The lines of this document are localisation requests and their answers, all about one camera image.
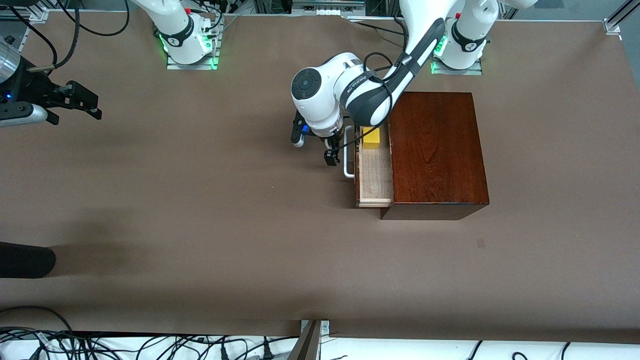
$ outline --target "yellow block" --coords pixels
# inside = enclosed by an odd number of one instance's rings
[[[363,149],[377,149],[380,146],[380,128],[371,131],[371,127],[362,127],[362,133],[366,134],[362,138]]]

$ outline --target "wooden box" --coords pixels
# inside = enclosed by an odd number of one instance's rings
[[[385,220],[459,220],[489,204],[471,94],[404,93],[381,134],[380,148],[356,157],[360,207]]]

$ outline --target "brown table surface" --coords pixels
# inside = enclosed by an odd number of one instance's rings
[[[64,56],[72,23],[39,28]],[[342,336],[640,338],[640,96],[601,24],[499,22],[484,76],[411,85],[473,93],[491,204],[458,222],[379,220],[322,144],[289,142],[293,75],[343,51],[395,58],[374,30],[243,17],[209,72],[164,70],[150,32],[141,11],[120,36],[82,32],[51,76],[98,93],[101,121],[56,110],[58,127],[1,130],[2,240],[60,259],[50,278],[0,280],[3,307],[50,306],[78,330],[276,335],[328,318]],[[24,55],[49,62],[29,37]]]

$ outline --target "metal drawer handle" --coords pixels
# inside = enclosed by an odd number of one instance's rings
[[[354,128],[355,128],[355,126],[353,126],[353,125],[348,125],[348,126],[344,127],[344,134],[342,135],[342,143],[347,143],[347,132],[350,129],[354,129]],[[349,174],[349,172],[347,171],[347,159],[348,159],[347,148],[348,148],[348,146],[345,146],[344,147],[344,151],[342,152],[343,155],[344,155],[344,158],[342,159],[343,167],[344,167],[343,168],[343,173],[344,173],[344,176],[347,177],[347,179],[354,179],[356,177],[356,174]]]

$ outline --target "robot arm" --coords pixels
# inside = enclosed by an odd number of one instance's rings
[[[2,4],[26,6],[32,0]],[[180,0],[132,0],[143,8],[156,24],[165,48],[178,63],[190,64],[202,59],[213,49],[211,20],[195,13],[187,14]],[[48,121],[58,125],[59,118],[51,108],[77,109],[101,119],[98,95],[75,81],[65,86],[53,83],[18,50],[0,40],[0,127],[35,124]]]
[[[508,5],[526,8],[537,0],[505,0]],[[400,0],[408,30],[406,49],[382,79],[365,68],[352,53],[342,53],[319,67],[299,71],[291,84],[291,95],[298,109],[291,136],[300,147],[304,137],[313,133],[327,147],[328,165],[339,162],[343,116],[341,109],[357,126],[378,126],[384,121],[406,87],[420,72],[445,34],[449,43],[443,61],[465,69],[481,55],[486,35],[497,19],[497,0],[467,0],[460,19],[445,18],[457,0]]]
[[[187,14],[180,0],[132,1],[153,20],[167,53],[177,63],[192,64],[212,51],[211,20]]]
[[[502,0],[524,9],[538,0]],[[498,0],[467,0],[458,19],[447,20],[447,43],[437,56],[452,69],[468,69],[483,55],[489,30],[498,19]]]
[[[358,126],[377,126],[390,113],[397,99],[420,72],[445,33],[444,19],[457,0],[401,0],[406,21],[406,49],[389,69],[383,81],[351,53],[342,53],[319,67],[299,71],[291,95],[300,120],[324,140],[328,165],[336,165],[344,108]],[[292,136],[292,142],[301,146]]]

